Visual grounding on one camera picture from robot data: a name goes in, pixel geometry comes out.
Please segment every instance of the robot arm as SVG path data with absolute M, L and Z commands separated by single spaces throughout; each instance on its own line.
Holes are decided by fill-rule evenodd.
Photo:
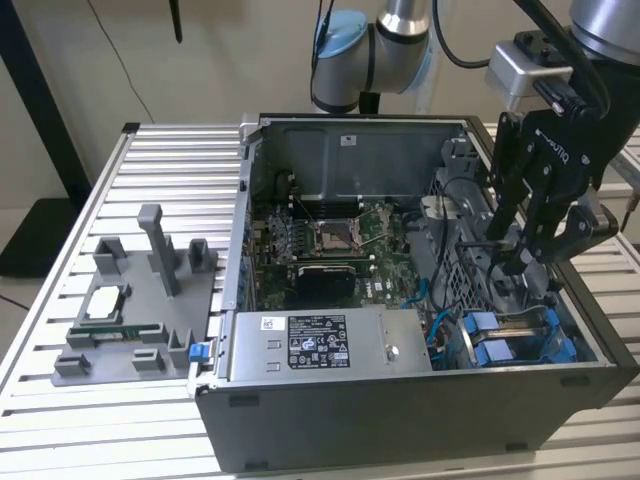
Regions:
M 516 3 L 527 13 L 539 5 Z M 497 262 L 507 275 L 521 273 L 532 257 L 567 260 L 618 230 L 595 192 L 640 123 L 640 2 L 574 0 L 571 17 L 566 38 L 556 41 L 548 35 L 553 31 L 519 33 L 513 43 L 496 46 L 489 64 L 487 80 L 507 108 L 533 109 L 523 117 L 501 115 L 493 156 L 498 208 L 489 240 L 505 237 L 530 195 L 518 244 Z M 582 58 L 561 43 L 567 39 L 584 51 Z M 576 65 L 584 60 L 588 69 Z M 565 215 L 566 228 L 556 235 Z
M 418 84 L 429 64 L 428 28 L 425 0 L 387 0 L 372 24 L 362 12 L 329 7 L 312 62 L 315 106 L 349 113 L 362 92 L 401 93 Z

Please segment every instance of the green circuit board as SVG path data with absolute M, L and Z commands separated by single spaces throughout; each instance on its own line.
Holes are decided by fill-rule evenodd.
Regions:
M 258 240 L 257 251 L 274 254 L 268 263 L 263 255 L 256 265 L 259 310 L 295 308 L 296 271 L 305 265 L 349 266 L 355 269 L 357 277 L 353 295 L 337 300 L 335 305 L 331 305 L 334 308 L 382 304 L 398 309 L 418 294 L 419 279 L 404 236 L 401 216 L 394 213 L 393 205 L 384 201 L 365 202 L 359 216 L 326 222 L 280 220 L 281 212 L 277 216 L 278 221 L 267 218 L 264 223 L 276 229 L 280 228 L 279 225 L 289 225 L 286 233 L 291 244 L 278 243 L 276 248 L 260 244 L 260 240 L 281 239 L 282 234 L 278 231 L 254 237 Z M 423 307 L 418 305 L 417 308 L 422 310 Z

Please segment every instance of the motherboard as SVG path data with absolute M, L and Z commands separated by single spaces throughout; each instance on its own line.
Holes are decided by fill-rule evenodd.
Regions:
M 322 205 L 292 198 L 254 211 L 257 308 L 417 308 L 421 280 L 403 222 L 385 201 Z

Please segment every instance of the blue latch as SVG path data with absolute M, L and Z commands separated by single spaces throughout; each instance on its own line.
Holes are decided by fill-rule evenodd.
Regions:
M 208 343 L 194 343 L 189 349 L 189 361 L 204 363 L 209 360 L 209 344 Z

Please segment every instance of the wire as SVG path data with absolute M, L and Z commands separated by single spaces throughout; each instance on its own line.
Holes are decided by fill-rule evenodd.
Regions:
M 431 331 L 429 332 L 429 336 L 427 337 L 427 345 L 433 343 L 433 339 L 436 337 L 436 332 L 438 331 L 438 327 L 442 323 L 442 320 L 449 315 L 449 310 L 443 310 L 438 314 L 436 319 L 433 321 L 433 325 L 431 326 Z
M 407 308 L 409 308 L 409 305 L 411 305 L 412 303 L 420 303 L 426 298 L 428 290 L 429 290 L 429 284 L 427 283 L 427 279 L 421 278 L 420 279 L 420 295 L 414 298 L 410 298 L 409 300 L 404 302 L 400 308 L 402 310 L 406 310 Z
M 584 84 L 592 107 L 585 113 L 595 114 L 597 120 L 604 118 L 611 106 L 609 91 L 582 48 L 569 36 L 540 0 L 514 0 L 514 2 L 542 30 L 580 77 L 580 83 Z
M 493 290 L 491 289 L 491 274 L 493 273 L 493 269 L 496 268 L 496 264 L 491 262 L 489 264 L 489 268 L 487 268 L 487 273 L 484 277 L 484 283 L 487 284 L 487 292 L 489 294 L 489 299 L 491 303 L 493 303 Z
M 629 223 L 629 218 L 631 218 L 631 211 L 627 210 L 622 218 L 622 225 L 620 225 L 620 233 L 624 233 L 627 228 L 627 223 Z
M 449 186 L 449 184 L 451 182 L 454 181 L 466 181 L 466 182 L 471 182 L 473 183 L 475 186 L 477 186 L 478 188 L 480 187 L 475 180 L 473 180 L 470 177 L 464 177 L 464 176 L 456 176 L 456 177 L 451 177 L 449 180 L 447 180 L 444 185 L 442 186 L 441 189 L 441 194 L 440 194 L 440 199 L 442 201 L 442 221 L 443 221 L 443 225 L 442 225 L 442 238 L 440 239 L 440 251 L 438 253 L 438 262 L 436 264 L 436 268 L 433 271 L 433 274 L 431 276 L 431 280 L 429 282 L 429 285 L 431 285 L 431 288 L 429 289 L 429 301 L 431 302 L 431 305 L 433 306 L 433 308 L 436 310 L 436 312 L 440 313 L 443 310 L 445 310 L 444 306 L 440 306 L 436 303 L 435 301 L 435 295 L 434 295 L 434 286 L 436 284 L 436 278 L 438 277 L 438 274 L 440 273 L 440 269 L 442 268 L 442 263 L 444 262 L 444 252 L 445 249 L 447 247 L 447 239 L 449 236 L 449 214 L 447 213 L 447 207 L 445 205 L 445 196 L 448 197 L 447 193 L 446 193 L 446 189 Z M 444 295 L 443 295 L 443 300 L 446 299 L 446 295 L 447 295 L 447 286 L 445 284 L 445 291 L 444 291 Z M 452 305 L 457 305 L 459 303 L 459 300 L 456 300 L 454 304 Z
M 5 297 L 4 295 L 0 295 L 0 300 L 4 300 L 5 302 L 8 302 L 12 305 L 15 305 L 18 308 L 22 308 L 23 310 L 26 310 L 27 312 L 29 311 L 29 307 L 27 307 L 26 305 L 24 305 L 23 303 L 17 302 L 12 298 L 9 297 Z
M 311 79 L 309 80 L 309 96 L 311 97 L 311 103 L 313 103 L 313 79 L 316 76 L 316 67 L 318 66 L 318 57 L 320 56 L 320 50 L 324 46 L 324 42 L 327 38 L 327 30 L 329 30 L 329 21 L 331 20 L 331 12 L 333 11 L 333 4 L 335 0 L 329 2 L 329 8 L 320 26 L 320 18 L 322 17 L 322 0 L 318 3 L 318 16 L 316 18 L 316 28 L 313 32 L 313 50 L 311 51 Z
M 534 305 L 529 308 L 525 308 L 519 312 L 504 312 L 504 313 L 496 313 L 496 317 L 519 317 L 520 315 L 524 315 L 525 313 L 532 312 L 534 310 L 538 310 L 540 308 L 548 308 L 546 305 Z
M 144 108 L 145 112 L 147 112 L 147 115 L 149 115 L 149 119 L 151 120 L 151 123 L 156 123 L 156 121 L 153 118 L 153 115 L 151 115 L 151 112 L 147 108 L 147 105 L 144 103 L 144 101 L 140 97 L 140 94 L 136 90 L 136 87 L 133 86 L 133 81 L 131 80 L 131 76 L 129 75 L 129 71 L 127 70 L 127 67 L 124 64 L 124 61 L 122 60 L 122 57 L 120 56 L 120 53 L 118 53 L 118 49 L 114 45 L 113 40 L 111 40 L 111 37 L 109 36 L 107 31 L 105 30 L 104 25 L 102 25 L 102 21 L 100 20 L 100 16 L 98 15 L 98 12 L 96 11 L 95 7 L 93 6 L 93 3 L 91 3 L 91 0 L 87 0 L 87 3 L 89 4 L 89 8 L 91 8 L 91 11 L 93 12 L 93 16 L 96 17 L 96 21 L 98 22 L 98 25 L 100 26 L 100 30 L 102 30 L 102 33 L 104 33 L 104 36 L 107 38 L 107 41 L 109 42 L 109 45 L 111 45 L 111 48 L 113 49 L 113 52 L 116 54 L 116 57 L 118 57 L 118 61 L 120 62 L 120 65 L 122 66 L 122 70 L 124 71 L 124 74 L 126 75 L 127 80 L 129 81 L 129 86 L 131 87 L 131 91 L 133 92 L 133 94 L 136 97 L 138 97 L 138 100 L 140 101 L 140 105 L 142 105 L 142 108 Z
M 445 182 L 445 184 L 442 186 L 442 194 L 443 195 L 446 194 L 447 193 L 447 187 L 449 186 L 449 184 L 451 182 L 456 182 L 456 181 L 473 183 L 476 187 L 481 188 L 480 185 L 478 185 L 478 182 L 476 182 L 473 178 L 465 177 L 463 175 L 457 175 L 455 177 L 451 177 L 449 180 L 447 180 Z
M 311 77 L 309 79 L 309 99 L 313 103 L 313 78 L 316 75 L 316 62 L 318 57 L 316 55 L 317 41 L 318 41 L 318 28 L 320 28 L 320 18 L 322 17 L 322 0 L 318 2 L 318 16 L 316 17 L 316 28 L 313 30 L 313 45 L 311 47 Z
M 442 34 L 442 28 L 440 27 L 440 15 L 438 14 L 438 0 L 432 0 L 431 2 L 431 16 L 433 17 L 433 27 L 436 31 L 436 36 L 438 37 L 438 42 L 440 42 L 440 46 L 442 47 L 442 51 L 447 56 L 451 63 L 457 65 L 460 68 L 466 68 L 468 70 L 474 70 L 477 68 L 485 68 L 489 66 L 489 59 L 486 60 L 478 60 L 475 62 L 468 62 L 465 60 L 459 59 L 449 48 L 447 45 L 447 41 L 444 39 L 444 35 Z

